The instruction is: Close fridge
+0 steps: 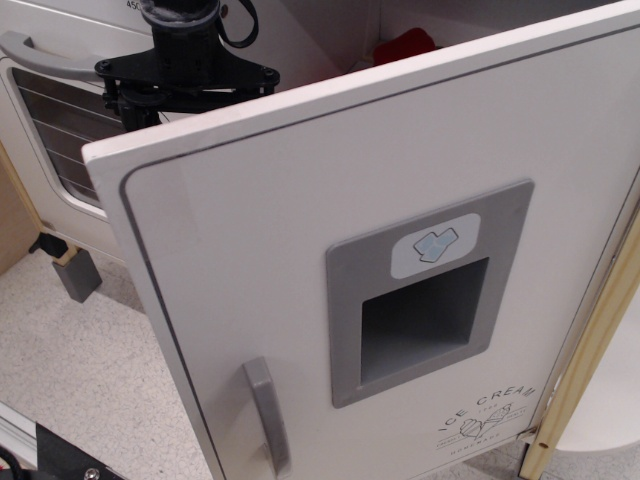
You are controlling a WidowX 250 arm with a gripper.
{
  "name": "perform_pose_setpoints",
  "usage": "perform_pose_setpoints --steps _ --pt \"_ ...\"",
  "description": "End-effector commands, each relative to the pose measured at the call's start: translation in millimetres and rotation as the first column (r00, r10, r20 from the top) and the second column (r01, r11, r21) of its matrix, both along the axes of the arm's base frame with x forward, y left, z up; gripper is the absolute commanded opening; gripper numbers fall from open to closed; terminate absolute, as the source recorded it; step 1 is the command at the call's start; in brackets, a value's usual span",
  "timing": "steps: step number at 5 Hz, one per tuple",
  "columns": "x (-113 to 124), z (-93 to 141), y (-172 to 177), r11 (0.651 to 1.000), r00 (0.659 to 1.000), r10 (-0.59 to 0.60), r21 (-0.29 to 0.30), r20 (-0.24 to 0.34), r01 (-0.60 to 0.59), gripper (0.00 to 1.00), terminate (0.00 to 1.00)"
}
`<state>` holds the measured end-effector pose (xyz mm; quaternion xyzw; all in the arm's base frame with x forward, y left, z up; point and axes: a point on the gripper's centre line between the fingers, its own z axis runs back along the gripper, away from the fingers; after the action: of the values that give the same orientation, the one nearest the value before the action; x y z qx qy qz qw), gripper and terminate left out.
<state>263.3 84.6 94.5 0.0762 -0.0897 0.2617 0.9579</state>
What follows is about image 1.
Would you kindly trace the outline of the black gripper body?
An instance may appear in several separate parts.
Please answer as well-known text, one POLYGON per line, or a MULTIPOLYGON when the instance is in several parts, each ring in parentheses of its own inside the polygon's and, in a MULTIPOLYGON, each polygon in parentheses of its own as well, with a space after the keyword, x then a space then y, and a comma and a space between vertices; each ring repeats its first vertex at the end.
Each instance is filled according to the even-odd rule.
POLYGON ((158 112, 203 113, 270 95, 280 82, 277 70, 228 50, 253 43, 257 27, 239 42, 228 39, 219 19, 153 21, 151 30, 152 49, 95 64, 105 106, 118 114, 121 96, 158 112))

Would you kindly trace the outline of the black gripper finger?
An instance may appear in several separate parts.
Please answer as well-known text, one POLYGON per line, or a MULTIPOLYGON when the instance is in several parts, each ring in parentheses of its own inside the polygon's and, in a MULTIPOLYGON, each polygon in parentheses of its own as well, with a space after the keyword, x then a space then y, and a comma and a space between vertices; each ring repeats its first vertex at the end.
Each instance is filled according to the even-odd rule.
POLYGON ((155 106, 135 103, 124 96, 119 98, 119 115, 126 131, 137 131, 161 124, 155 106))

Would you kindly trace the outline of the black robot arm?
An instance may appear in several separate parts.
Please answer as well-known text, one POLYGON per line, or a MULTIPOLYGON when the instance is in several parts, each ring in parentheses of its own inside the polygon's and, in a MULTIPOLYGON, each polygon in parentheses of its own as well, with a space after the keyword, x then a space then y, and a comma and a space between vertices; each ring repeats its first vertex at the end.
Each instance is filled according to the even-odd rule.
POLYGON ((105 107, 127 132, 159 125, 162 113, 201 114, 265 97, 280 82, 277 70, 241 59, 227 50, 254 43, 257 11, 241 5, 253 21, 242 40, 231 40, 219 1, 143 1, 141 14, 151 26, 154 47, 101 60, 105 107))

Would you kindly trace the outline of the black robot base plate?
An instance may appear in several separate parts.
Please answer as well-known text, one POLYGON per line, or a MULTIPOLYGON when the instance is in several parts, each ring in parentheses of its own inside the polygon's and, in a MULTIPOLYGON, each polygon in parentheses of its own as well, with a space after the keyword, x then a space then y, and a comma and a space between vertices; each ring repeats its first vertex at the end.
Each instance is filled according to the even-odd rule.
POLYGON ((35 423, 1 426, 2 479, 123 479, 110 466, 35 423))

